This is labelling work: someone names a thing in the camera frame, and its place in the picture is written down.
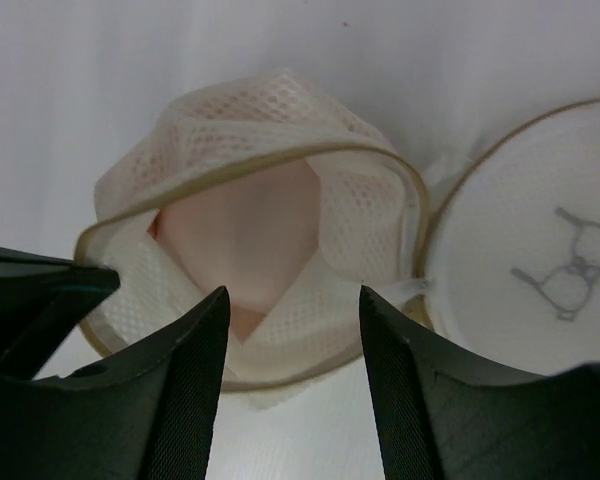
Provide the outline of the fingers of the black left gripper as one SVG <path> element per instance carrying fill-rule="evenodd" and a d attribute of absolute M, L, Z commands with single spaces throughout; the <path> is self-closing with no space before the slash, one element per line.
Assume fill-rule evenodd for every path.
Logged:
<path fill-rule="evenodd" d="M 33 379 L 119 287 L 109 268 L 0 247 L 0 373 Z"/>

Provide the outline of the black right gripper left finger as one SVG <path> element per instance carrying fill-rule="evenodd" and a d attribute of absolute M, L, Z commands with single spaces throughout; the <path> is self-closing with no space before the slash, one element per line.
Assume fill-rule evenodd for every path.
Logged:
<path fill-rule="evenodd" d="M 229 320 L 221 287 L 67 377 L 0 374 L 0 479 L 204 478 Z"/>

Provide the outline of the pale pink bra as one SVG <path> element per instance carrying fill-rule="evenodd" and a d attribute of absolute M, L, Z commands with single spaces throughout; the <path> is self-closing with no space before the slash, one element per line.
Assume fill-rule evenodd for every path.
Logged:
<path fill-rule="evenodd" d="M 151 234 L 202 292 L 227 287 L 245 341 L 315 253 L 319 208 L 320 180 L 299 160 L 179 200 Z"/>

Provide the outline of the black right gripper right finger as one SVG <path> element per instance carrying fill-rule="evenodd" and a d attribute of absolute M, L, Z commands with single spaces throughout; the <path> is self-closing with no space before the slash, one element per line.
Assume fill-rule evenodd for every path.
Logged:
<path fill-rule="evenodd" d="M 538 376 L 411 320 L 370 288 L 360 333 L 389 479 L 600 479 L 600 363 Z"/>

